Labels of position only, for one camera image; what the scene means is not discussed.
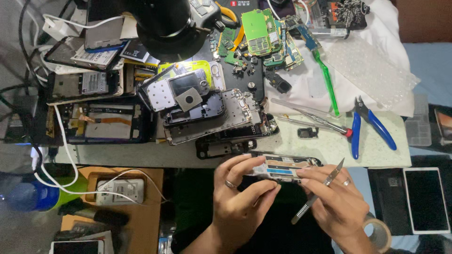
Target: silver ring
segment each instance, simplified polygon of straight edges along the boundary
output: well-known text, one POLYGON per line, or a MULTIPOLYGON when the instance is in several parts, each ring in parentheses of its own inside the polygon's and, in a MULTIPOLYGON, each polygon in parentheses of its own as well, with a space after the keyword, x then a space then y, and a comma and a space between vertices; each ring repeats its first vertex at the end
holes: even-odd
POLYGON ((231 189, 237 188, 237 185, 231 183, 231 182, 228 181, 228 180, 225 180, 225 185, 228 186, 228 187, 231 188, 231 189))
POLYGON ((344 185, 344 186, 347 186, 349 183, 351 183, 352 182, 352 180, 350 180, 350 178, 348 178, 347 177, 347 180, 345 180, 345 182, 343 182, 342 184, 344 185))

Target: blue pliers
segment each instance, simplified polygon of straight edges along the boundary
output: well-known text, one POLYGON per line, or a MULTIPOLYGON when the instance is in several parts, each ring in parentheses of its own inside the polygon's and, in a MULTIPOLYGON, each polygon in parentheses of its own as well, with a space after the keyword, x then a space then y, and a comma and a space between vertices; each ring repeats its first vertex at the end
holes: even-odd
POLYGON ((359 130, 361 129, 361 117, 366 120, 366 122, 372 124, 375 130, 380 134, 380 136, 386 141, 389 148, 392 150, 397 150, 396 143, 392 139, 388 130, 384 125, 378 120, 378 118, 373 114, 372 110, 368 109, 364 105, 363 99, 359 96, 359 99, 355 97, 355 113, 353 115, 353 135, 352 135, 352 155, 355 160, 359 157, 359 130))

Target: phone battery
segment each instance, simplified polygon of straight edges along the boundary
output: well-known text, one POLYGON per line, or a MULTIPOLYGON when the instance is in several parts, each ring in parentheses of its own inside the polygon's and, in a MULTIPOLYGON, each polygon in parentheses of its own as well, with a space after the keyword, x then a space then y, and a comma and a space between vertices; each ring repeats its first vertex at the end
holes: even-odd
POLYGON ((103 94, 108 92, 108 84, 104 72, 83 73, 82 94, 103 94))

